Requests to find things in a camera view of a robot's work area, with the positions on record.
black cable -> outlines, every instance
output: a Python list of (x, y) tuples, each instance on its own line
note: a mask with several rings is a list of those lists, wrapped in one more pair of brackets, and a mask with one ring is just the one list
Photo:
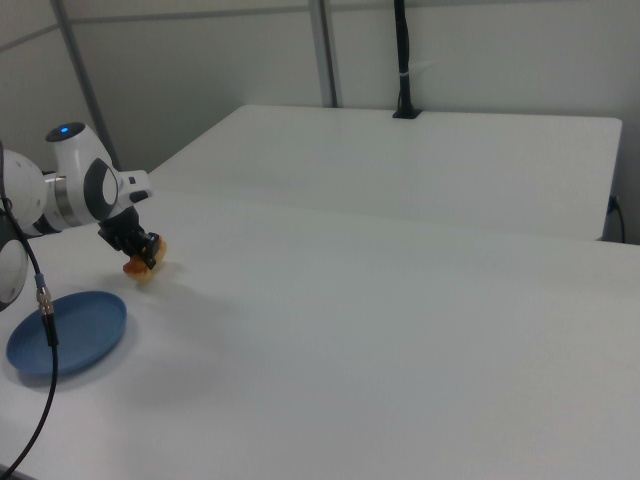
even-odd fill
[(22, 453), (18, 456), (16, 461), (13, 462), (13, 465), (11, 465), (7, 469), (7, 471), (0, 476), (0, 480), (8, 480), (11, 474), (15, 472), (16, 468), (18, 468), (18, 465), (20, 465), (24, 460), (24, 458), (28, 455), (29, 451), (31, 450), (31, 447), (33, 447), (33, 445), (36, 443), (36, 440), (38, 439), (38, 436), (42, 431), (42, 427), (44, 427), (44, 423), (47, 421), (47, 417), (49, 416), (49, 410), (51, 410), (51, 404), (53, 403), (53, 396), (56, 393), (56, 386), (58, 384), (58, 347), (55, 344), (51, 345), (51, 356), (53, 359), (53, 371), (51, 373), (51, 387), (49, 388), (49, 396), (47, 397), (47, 403), (44, 407), (44, 411), (42, 412), (42, 416), (40, 417), (40, 422), (38, 423), (38, 426), (36, 427), (35, 432), (33, 432), (33, 435), (31, 436), (29, 443), (27, 443), (27, 446), (24, 447), (24, 450), (22, 450)]
[(617, 202), (616, 202), (615, 209), (618, 211), (618, 216), (620, 217), (620, 231), (622, 233), (622, 243), (627, 243), (626, 232), (624, 228), (624, 217), (622, 216), (622, 209), (620, 208), (620, 205)]
[[(22, 243), (22, 246), (27, 252), (27, 255), (29, 255), (31, 263), (33, 264), (33, 269), (35, 270), (36, 279), (37, 279), (36, 283), (41, 282), (41, 285), (43, 286), (43, 291), (44, 291), (46, 290), (46, 288), (44, 288), (44, 277), (40, 272), (40, 266), (38, 265), (38, 261), (36, 260), (36, 256), (33, 253), (33, 250), (31, 249), (31, 245), (29, 245), (29, 241), (27, 240), (26, 235), (20, 228), (18, 221), (16, 220), (16, 218), (13, 216), (13, 213), (11, 212), (11, 201), (7, 198), (7, 195), (6, 195), (5, 186), (4, 186), (4, 146), (2, 145), (2, 140), (0, 140), (0, 197), (2, 198), (2, 205), (4, 207), (4, 212), (9, 218), (9, 221), (11, 222), (11, 224), (13, 225), (13, 228), (15, 229), (16, 234), (20, 239), (20, 243)], [(53, 403), (53, 396), (56, 393), (56, 386), (58, 384), (58, 339), (55, 333), (55, 319), (54, 319), (53, 313), (48, 313), (46, 315), (43, 315), (42, 322), (45, 327), (47, 341), (49, 343), (49, 346), (51, 347), (51, 357), (52, 357), (52, 364), (53, 364), (52, 371), (51, 371), (51, 386), (49, 388), (47, 403), (45, 404), (42, 415), (40, 416), (40, 421), (38, 422), (38, 426), (33, 432), (33, 435), (31, 435), (31, 438), (29, 439), (29, 442), (27, 443), (26, 447), (24, 447), (20, 455), (18, 455), (18, 458), (16, 459), (16, 461), (13, 462), (13, 464), (7, 469), (7, 471), (4, 472), (2, 475), (0, 475), (0, 480), (8, 480), (9, 477), (16, 470), (16, 468), (18, 468), (18, 466), (22, 463), (25, 457), (29, 454), (29, 451), (31, 450), (33, 445), (36, 443), (36, 440), (40, 436), (40, 432), (42, 431), (42, 428), (44, 427), (44, 424), (47, 421), (47, 417), (49, 416), (49, 410), (51, 410), (51, 404)]]

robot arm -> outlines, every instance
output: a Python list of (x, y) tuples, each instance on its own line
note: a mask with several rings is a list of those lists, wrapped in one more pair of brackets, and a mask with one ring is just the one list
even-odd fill
[[(7, 198), (20, 227), (30, 237), (98, 223), (114, 249), (156, 264), (160, 238), (140, 226), (135, 204), (152, 195), (144, 171), (117, 171), (97, 135), (83, 123), (55, 128), (46, 137), (58, 171), (42, 172), (26, 157), (4, 151)], [(26, 278), (24, 251), (0, 210), (0, 311), (20, 294)]]

black pole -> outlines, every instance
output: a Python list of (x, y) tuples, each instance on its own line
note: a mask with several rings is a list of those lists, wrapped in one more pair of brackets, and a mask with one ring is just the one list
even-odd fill
[(411, 85), (409, 83), (409, 28), (404, 12), (404, 0), (394, 0), (396, 14), (396, 41), (398, 44), (398, 67), (400, 73), (400, 98), (398, 111), (393, 118), (414, 119), (420, 115), (411, 105)]

blue plate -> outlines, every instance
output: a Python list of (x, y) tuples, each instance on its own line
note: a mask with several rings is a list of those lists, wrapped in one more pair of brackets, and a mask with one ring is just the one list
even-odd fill
[[(54, 300), (53, 305), (61, 375), (91, 365), (115, 347), (124, 333), (127, 307), (111, 293), (74, 293)], [(51, 348), (40, 311), (25, 318), (11, 334), (7, 358), (21, 372), (51, 375)]]

cable connector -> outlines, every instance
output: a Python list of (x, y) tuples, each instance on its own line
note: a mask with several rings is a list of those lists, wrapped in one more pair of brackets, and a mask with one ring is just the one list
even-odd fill
[(38, 288), (36, 295), (38, 305), (40, 306), (40, 313), (42, 315), (53, 315), (53, 302), (51, 301), (51, 292), (47, 287)]
[(47, 335), (47, 343), (52, 347), (58, 345), (58, 333), (56, 332), (51, 292), (49, 292), (47, 284), (44, 281), (44, 275), (41, 273), (36, 275), (36, 286), (36, 299), (38, 300), (38, 306), (42, 314), (42, 325), (44, 325), (44, 330)]

